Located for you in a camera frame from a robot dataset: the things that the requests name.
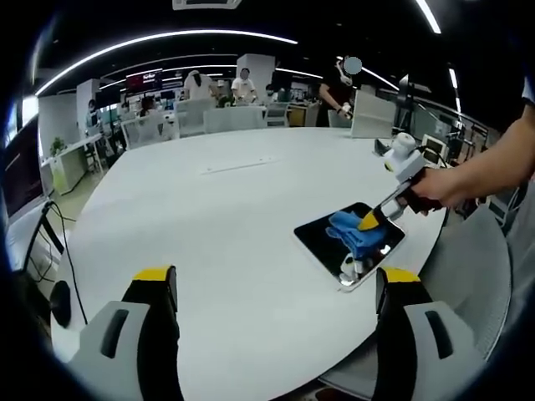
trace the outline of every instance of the computer monitor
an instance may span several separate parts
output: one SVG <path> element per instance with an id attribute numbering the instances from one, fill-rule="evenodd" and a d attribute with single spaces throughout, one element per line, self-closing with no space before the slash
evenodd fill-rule
<path id="1" fill-rule="evenodd" d="M 38 154 L 38 116 L 9 142 L 3 158 L 2 191 L 8 217 L 43 196 Z"/>
<path id="2" fill-rule="evenodd" d="M 162 99 L 174 99 L 175 98 L 175 91 L 174 90 L 165 90 L 160 94 Z"/>
<path id="3" fill-rule="evenodd" d="M 97 109 L 102 109 L 111 104 L 120 103 L 120 89 L 119 88 L 106 88 L 96 93 L 94 100 L 97 104 Z"/>

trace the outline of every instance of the person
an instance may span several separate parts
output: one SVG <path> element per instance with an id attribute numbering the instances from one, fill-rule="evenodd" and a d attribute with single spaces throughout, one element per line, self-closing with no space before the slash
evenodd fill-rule
<path id="1" fill-rule="evenodd" d="M 338 115 L 352 119 L 348 105 L 353 93 L 353 78 L 344 72 L 343 61 L 336 60 L 328 65 L 323 76 L 319 86 L 319 97 L 322 103 L 319 107 L 316 125 L 329 127 L 329 110 L 335 110 Z"/>
<path id="2" fill-rule="evenodd" d="M 91 99 L 88 103 L 88 111 L 85 117 L 85 128 L 92 129 L 99 127 L 102 121 L 100 110 L 97 109 L 97 102 Z"/>
<path id="3" fill-rule="evenodd" d="M 154 114 L 155 102 L 152 96 L 147 96 L 141 100 L 140 117 L 146 117 L 147 115 Z"/>
<path id="4" fill-rule="evenodd" d="M 262 101 L 262 104 L 270 104 L 273 102 L 277 102 L 278 100 L 278 93 L 275 92 L 272 84 L 266 85 L 266 97 Z"/>
<path id="5" fill-rule="evenodd" d="M 184 81 L 184 99 L 209 99 L 216 95 L 214 83 L 208 75 L 194 69 Z"/>
<path id="6" fill-rule="evenodd" d="M 249 78 L 249 69 L 242 69 L 240 76 L 232 82 L 232 93 L 236 100 L 254 102 L 257 98 L 257 90 L 254 83 Z"/>
<path id="7" fill-rule="evenodd" d="M 413 191 L 442 205 L 496 194 L 519 186 L 535 170 L 535 91 L 526 79 L 522 115 L 486 152 L 452 169 L 425 171 Z"/>

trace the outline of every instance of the office desk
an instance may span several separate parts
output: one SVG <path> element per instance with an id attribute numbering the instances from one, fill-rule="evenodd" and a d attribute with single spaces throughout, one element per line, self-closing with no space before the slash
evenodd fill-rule
<path id="1" fill-rule="evenodd" d="M 42 164 L 41 168 L 50 167 L 53 177 L 53 187 L 60 194 L 64 195 L 74 189 L 87 171 L 87 160 L 85 158 L 84 146 L 94 144 L 102 138 L 101 134 L 90 136 L 80 140 L 75 144 L 67 146 L 58 155 L 49 157 Z M 96 146 L 93 148 L 94 157 L 99 165 L 102 174 L 102 164 L 97 153 Z"/>
<path id="2" fill-rule="evenodd" d="M 332 368 L 375 329 L 375 278 L 337 291 L 293 229 L 396 186 L 373 140 L 342 129 L 258 129 L 125 153 L 69 238 L 88 319 L 149 266 L 177 269 L 178 372 L 185 399 L 269 400 Z M 399 220 L 408 236 L 385 263 L 419 272 L 445 211 Z M 59 279 L 72 282 L 63 258 Z M 83 328 L 71 291 L 68 361 Z"/>

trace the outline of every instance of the human hand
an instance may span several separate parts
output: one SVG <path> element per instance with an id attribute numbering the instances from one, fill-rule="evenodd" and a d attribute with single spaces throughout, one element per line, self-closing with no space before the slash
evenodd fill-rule
<path id="1" fill-rule="evenodd" d="M 339 109 L 336 113 L 339 116 L 344 117 L 345 119 L 352 119 L 353 118 L 351 113 L 349 111 L 345 111 L 344 109 Z"/>
<path id="2" fill-rule="evenodd" d="M 458 169 L 425 169 L 424 177 L 412 190 L 419 197 L 439 201 L 446 207 L 457 206 L 464 200 Z"/>

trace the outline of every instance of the white partition wall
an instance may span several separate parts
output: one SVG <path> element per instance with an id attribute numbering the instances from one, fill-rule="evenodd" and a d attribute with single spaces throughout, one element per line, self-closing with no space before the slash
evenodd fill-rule
<path id="1" fill-rule="evenodd" d="M 273 71 L 275 71 L 275 58 L 263 54 L 243 54 L 237 60 L 236 76 L 240 71 L 247 68 L 251 72 L 249 78 L 257 89 L 259 99 L 266 97 L 266 85 L 271 83 Z"/>
<path id="2" fill-rule="evenodd" d="M 59 137 L 66 145 L 78 142 L 76 94 L 39 98 L 39 136 L 43 158 L 50 157 L 50 145 Z"/>
<path id="3" fill-rule="evenodd" d="M 76 116 L 79 128 L 79 139 L 85 138 L 85 118 L 87 116 L 88 103 L 94 99 L 99 91 L 100 80 L 90 79 L 76 87 Z"/>

